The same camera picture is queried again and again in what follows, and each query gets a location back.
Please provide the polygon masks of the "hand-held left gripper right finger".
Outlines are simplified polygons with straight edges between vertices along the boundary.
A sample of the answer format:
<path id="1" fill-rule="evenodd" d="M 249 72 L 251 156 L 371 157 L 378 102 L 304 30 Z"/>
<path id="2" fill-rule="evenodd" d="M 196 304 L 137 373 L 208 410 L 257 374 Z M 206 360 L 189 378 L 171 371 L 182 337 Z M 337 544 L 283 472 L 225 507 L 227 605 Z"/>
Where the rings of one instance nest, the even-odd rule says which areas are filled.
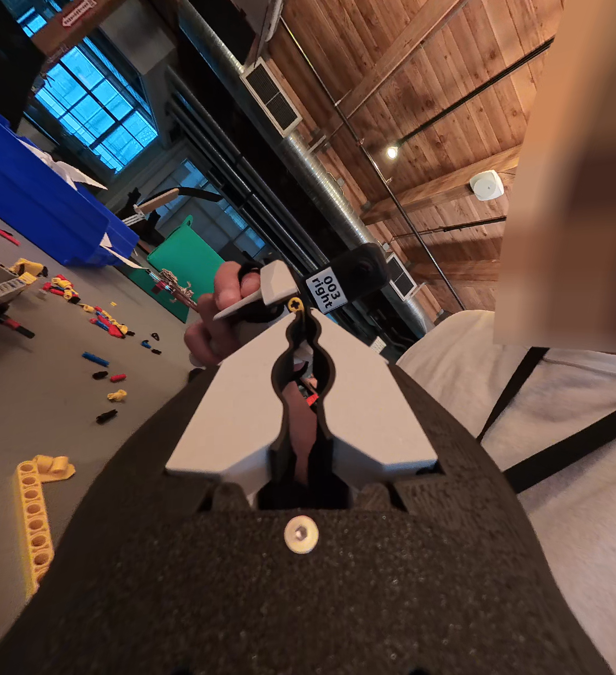
<path id="1" fill-rule="evenodd" d="M 437 454 L 388 362 L 311 309 L 320 428 L 333 442 L 333 473 L 350 488 L 432 470 Z"/>

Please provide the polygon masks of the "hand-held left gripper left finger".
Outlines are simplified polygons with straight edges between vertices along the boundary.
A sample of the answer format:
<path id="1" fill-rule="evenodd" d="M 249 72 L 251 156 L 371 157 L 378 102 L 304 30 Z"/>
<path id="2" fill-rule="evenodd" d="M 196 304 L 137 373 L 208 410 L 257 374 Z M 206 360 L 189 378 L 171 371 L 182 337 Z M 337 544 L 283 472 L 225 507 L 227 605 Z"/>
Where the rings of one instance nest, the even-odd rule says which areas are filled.
<path id="1" fill-rule="evenodd" d="M 254 496 L 271 480 L 269 451 L 281 434 L 284 402 L 273 367 L 289 356 L 297 316 L 289 313 L 223 360 L 166 463 L 170 475 L 238 484 Z"/>

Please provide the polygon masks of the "person's right hand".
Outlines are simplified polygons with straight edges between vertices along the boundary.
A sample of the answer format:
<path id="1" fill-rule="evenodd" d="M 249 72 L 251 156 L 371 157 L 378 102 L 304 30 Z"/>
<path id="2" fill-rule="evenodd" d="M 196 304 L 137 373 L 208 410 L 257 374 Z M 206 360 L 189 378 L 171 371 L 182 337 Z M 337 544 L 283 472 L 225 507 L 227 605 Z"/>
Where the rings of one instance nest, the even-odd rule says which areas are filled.
<path id="1" fill-rule="evenodd" d="M 240 348 L 240 341 L 228 319 L 216 315 L 259 291 L 259 263 L 223 263 L 213 280 L 213 292 L 197 300 L 197 320 L 186 328 L 184 343 L 194 368 L 218 365 Z"/>

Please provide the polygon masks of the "white vent box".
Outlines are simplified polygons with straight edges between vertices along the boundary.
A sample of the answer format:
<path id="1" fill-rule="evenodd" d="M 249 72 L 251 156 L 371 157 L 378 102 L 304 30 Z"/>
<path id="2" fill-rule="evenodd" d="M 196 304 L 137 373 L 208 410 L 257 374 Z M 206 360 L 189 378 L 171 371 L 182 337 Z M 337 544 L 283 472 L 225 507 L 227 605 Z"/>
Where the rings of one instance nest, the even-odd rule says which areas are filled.
<path id="1" fill-rule="evenodd" d="M 241 80 L 280 136 L 285 139 L 291 135 L 303 117 L 266 61 L 258 58 L 246 66 Z"/>
<path id="2" fill-rule="evenodd" d="M 413 297 L 418 290 L 418 283 L 413 279 L 410 272 L 402 264 L 395 253 L 389 253 L 386 257 L 386 266 L 390 278 L 390 284 L 402 301 Z"/>

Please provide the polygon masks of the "green tote bin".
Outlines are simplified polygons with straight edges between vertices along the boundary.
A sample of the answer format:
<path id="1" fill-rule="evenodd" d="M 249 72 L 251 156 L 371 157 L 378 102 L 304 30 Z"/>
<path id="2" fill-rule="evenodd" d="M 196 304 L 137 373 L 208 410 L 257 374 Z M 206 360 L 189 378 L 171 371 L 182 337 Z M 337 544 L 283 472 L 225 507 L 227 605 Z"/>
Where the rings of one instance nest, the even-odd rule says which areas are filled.
<path id="1" fill-rule="evenodd" d="M 193 216 L 188 215 L 156 249 L 147 257 L 150 271 L 159 273 L 167 269 L 177 276 L 179 285 L 186 286 L 190 282 L 194 291 L 194 301 L 202 294 L 213 291 L 213 280 L 216 271 L 223 263 L 219 254 L 208 245 L 193 227 Z M 150 294 L 172 315 L 186 323 L 191 309 L 179 302 L 171 302 L 171 296 L 162 291 L 153 295 L 154 285 L 151 279 Z"/>

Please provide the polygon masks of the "small twine tag bundle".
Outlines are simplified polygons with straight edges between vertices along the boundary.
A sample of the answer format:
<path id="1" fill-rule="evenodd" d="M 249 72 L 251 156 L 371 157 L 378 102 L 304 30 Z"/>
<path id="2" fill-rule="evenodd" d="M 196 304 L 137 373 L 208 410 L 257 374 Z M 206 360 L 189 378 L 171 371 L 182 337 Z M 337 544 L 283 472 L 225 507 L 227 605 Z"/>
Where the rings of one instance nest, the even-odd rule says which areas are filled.
<path id="1" fill-rule="evenodd" d="M 159 273 L 149 271 L 149 276 L 153 279 L 154 285 L 151 289 L 153 295 L 159 295 L 162 291 L 171 296 L 171 302 L 179 302 L 187 308 L 197 311 L 197 303 L 194 301 L 194 291 L 190 282 L 186 286 L 179 285 L 177 276 L 167 269 L 160 270 Z"/>

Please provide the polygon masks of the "white square ceiling device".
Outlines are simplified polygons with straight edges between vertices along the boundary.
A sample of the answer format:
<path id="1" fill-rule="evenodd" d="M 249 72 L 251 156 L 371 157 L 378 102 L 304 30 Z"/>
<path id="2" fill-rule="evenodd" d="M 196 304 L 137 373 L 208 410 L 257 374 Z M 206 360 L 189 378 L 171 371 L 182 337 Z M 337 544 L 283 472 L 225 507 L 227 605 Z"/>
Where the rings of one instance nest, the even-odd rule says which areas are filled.
<path id="1" fill-rule="evenodd" d="M 473 195 L 481 202 L 498 199 L 505 195 L 504 183 L 494 169 L 474 174 L 469 180 Z"/>

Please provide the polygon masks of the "scattered small toy pins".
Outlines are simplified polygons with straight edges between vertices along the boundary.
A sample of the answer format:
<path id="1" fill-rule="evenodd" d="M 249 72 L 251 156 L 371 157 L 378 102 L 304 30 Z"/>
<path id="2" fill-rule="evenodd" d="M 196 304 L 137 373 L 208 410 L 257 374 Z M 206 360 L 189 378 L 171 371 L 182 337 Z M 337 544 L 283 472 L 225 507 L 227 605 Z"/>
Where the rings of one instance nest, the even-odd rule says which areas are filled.
<path id="1" fill-rule="evenodd" d="M 0 261 L 25 258 L 48 274 L 8 312 L 34 338 L 0 325 L 0 434 L 55 445 L 122 441 L 179 388 L 183 324 L 116 267 L 65 268 L 17 240 L 0 236 Z"/>

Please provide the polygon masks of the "long yellow holed beam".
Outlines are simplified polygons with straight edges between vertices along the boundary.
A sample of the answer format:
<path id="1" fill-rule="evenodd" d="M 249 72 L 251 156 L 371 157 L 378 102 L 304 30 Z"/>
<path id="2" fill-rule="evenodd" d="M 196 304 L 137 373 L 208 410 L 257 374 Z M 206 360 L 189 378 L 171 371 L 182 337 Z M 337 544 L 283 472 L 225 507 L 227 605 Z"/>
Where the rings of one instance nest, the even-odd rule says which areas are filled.
<path id="1" fill-rule="evenodd" d="M 71 478 L 76 468 L 67 456 L 36 455 L 14 473 L 17 536 L 26 601 L 38 591 L 54 557 L 43 485 Z"/>

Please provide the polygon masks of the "white crumpled paper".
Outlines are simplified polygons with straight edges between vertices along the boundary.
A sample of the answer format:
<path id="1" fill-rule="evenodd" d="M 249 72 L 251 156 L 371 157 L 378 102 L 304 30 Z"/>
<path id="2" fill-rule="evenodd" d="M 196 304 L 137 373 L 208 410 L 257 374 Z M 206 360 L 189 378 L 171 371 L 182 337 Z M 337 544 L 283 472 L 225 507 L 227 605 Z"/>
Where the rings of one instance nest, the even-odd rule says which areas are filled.
<path id="1" fill-rule="evenodd" d="M 24 147 L 28 148 L 32 152 L 32 154 L 38 157 L 44 164 L 46 164 L 55 173 L 57 173 L 62 180 L 64 180 L 68 185 L 70 185 L 70 187 L 72 187 L 76 191 L 79 191 L 77 187 L 78 184 L 84 184 L 85 186 L 93 186 L 96 188 L 100 188 L 101 190 L 108 189 L 107 186 L 104 186 L 102 183 L 94 180 L 91 176 L 88 176 L 75 166 L 70 165 L 63 161 L 53 159 L 53 157 L 49 153 L 46 153 L 42 149 L 38 148 L 29 139 L 26 139 L 25 137 L 22 136 L 17 136 L 17 139 Z M 112 224 L 115 221 L 118 221 L 118 223 L 120 223 L 121 220 L 118 219 L 116 215 L 110 212 L 109 209 L 103 204 L 101 204 L 100 201 L 98 201 L 97 199 L 93 201 L 93 205 L 95 207 L 101 208 L 102 215 L 105 216 L 109 222 L 106 231 L 99 242 L 100 249 L 104 249 L 104 251 L 106 251 L 108 255 L 114 256 L 122 264 L 132 269 L 145 269 L 148 271 L 149 268 L 147 266 L 138 264 L 133 260 L 131 260 L 130 258 L 121 255 L 120 250 L 116 248 L 112 239 L 110 239 Z"/>

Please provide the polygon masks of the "large paned window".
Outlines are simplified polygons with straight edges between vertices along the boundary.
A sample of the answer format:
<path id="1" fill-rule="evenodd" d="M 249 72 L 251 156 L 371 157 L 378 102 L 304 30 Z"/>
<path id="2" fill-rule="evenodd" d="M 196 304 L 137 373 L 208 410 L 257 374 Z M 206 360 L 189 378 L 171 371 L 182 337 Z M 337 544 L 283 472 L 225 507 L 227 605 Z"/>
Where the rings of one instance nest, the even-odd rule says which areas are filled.
<path id="1" fill-rule="evenodd" d="M 43 76 L 35 101 L 113 173 L 159 136 L 149 104 L 88 40 Z"/>

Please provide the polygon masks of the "grey ceiling heater unit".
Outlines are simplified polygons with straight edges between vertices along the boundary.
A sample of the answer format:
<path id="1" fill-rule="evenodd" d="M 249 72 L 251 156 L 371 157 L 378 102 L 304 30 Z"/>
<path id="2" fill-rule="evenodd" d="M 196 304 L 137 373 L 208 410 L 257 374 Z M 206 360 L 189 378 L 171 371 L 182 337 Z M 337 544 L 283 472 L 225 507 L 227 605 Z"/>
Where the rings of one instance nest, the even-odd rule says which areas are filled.
<path id="1" fill-rule="evenodd" d="M 237 11 L 253 29 L 255 38 L 254 61 L 258 60 L 266 44 L 273 38 L 281 19 L 285 1 L 232 1 Z"/>

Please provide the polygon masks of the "blue storage bin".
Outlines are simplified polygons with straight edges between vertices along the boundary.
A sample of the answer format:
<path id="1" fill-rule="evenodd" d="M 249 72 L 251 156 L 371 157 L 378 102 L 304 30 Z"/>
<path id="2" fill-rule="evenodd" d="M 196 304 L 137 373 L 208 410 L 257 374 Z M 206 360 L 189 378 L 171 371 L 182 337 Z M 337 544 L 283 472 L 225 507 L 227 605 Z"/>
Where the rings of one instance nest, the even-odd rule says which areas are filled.
<path id="1" fill-rule="evenodd" d="M 71 187 L 31 149 L 0 115 L 0 219 L 65 266 L 129 258 L 138 235 L 85 185 Z"/>

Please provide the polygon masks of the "wooden beam red label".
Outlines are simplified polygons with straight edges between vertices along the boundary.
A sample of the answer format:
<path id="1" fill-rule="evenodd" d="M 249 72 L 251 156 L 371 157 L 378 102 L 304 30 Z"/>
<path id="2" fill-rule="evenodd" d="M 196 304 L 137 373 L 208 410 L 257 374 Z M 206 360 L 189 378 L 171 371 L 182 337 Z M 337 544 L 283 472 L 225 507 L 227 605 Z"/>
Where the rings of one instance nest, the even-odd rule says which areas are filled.
<path id="1" fill-rule="evenodd" d="M 124 1 L 72 1 L 31 37 L 46 57 L 54 60 L 77 46 Z"/>

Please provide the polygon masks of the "metal ceiling duct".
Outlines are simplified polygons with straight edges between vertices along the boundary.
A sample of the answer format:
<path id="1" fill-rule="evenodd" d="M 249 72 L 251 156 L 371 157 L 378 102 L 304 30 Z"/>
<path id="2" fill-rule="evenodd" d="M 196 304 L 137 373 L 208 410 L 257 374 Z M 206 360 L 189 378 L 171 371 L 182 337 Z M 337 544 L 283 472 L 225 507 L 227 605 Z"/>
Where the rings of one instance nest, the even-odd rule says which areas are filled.
<path id="1" fill-rule="evenodd" d="M 372 244 L 382 261 L 383 270 L 388 272 L 388 254 L 365 228 L 346 197 L 336 189 L 321 161 L 309 153 L 300 134 L 293 131 L 283 137 L 273 127 L 270 117 L 247 89 L 242 77 L 244 67 L 233 52 L 190 1 L 180 1 L 177 14 L 185 36 L 337 235 L 349 249 Z"/>

